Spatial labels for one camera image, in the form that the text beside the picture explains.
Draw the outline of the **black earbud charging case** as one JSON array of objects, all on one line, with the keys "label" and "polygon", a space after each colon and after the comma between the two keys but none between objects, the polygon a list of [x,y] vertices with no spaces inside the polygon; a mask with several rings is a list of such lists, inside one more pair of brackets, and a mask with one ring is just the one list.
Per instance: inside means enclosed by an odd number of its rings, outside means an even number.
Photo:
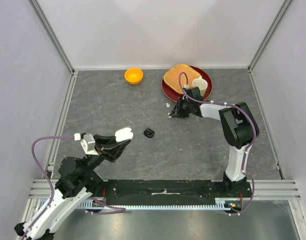
[{"label": "black earbud charging case", "polygon": [[155,132],[150,129],[150,128],[146,128],[143,132],[143,134],[147,137],[147,138],[152,138],[155,135]]}]

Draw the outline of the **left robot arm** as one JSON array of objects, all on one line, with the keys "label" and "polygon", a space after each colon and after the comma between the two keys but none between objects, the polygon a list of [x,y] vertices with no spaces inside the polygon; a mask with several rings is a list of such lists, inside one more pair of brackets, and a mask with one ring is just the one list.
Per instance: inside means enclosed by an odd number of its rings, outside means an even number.
[{"label": "left robot arm", "polygon": [[76,133],[71,138],[79,141],[85,156],[65,157],[58,170],[56,184],[38,212],[28,221],[18,223],[14,230],[26,240],[52,240],[64,220],[89,197],[103,191],[103,179],[94,171],[104,160],[114,163],[131,142],[134,134],[125,127],[113,136]]}]

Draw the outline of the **white earbud charging case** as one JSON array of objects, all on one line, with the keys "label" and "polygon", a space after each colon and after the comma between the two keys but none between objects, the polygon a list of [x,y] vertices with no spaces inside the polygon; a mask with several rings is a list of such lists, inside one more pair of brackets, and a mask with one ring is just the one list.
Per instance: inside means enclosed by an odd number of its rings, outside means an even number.
[{"label": "white earbud charging case", "polygon": [[122,129],[117,130],[114,136],[115,136],[115,141],[119,143],[126,140],[132,140],[134,134],[130,127],[124,127]]}]

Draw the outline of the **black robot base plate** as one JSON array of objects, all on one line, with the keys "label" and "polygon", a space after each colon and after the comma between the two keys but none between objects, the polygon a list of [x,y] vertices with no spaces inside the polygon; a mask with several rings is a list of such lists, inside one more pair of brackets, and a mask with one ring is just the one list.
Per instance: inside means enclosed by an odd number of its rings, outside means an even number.
[{"label": "black robot base plate", "polygon": [[247,181],[231,188],[227,183],[212,180],[133,180],[110,179],[93,194],[105,197],[111,206],[170,207],[214,205],[216,198],[249,198],[251,185]]}]

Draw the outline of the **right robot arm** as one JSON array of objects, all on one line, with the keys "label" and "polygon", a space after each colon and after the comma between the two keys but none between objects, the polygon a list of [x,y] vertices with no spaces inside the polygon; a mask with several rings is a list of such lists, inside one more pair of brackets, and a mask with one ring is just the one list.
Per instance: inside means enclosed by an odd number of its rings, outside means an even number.
[{"label": "right robot arm", "polygon": [[224,172],[227,181],[222,184],[222,191],[228,197],[235,196],[240,191],[238,182],[247,177],[249,150],[259,135],[259,127],[248,105],[245,102],[228,104],[179,97],[168,117],[185,119],[191,114],[220,121],[229,145],[228,165]]}]

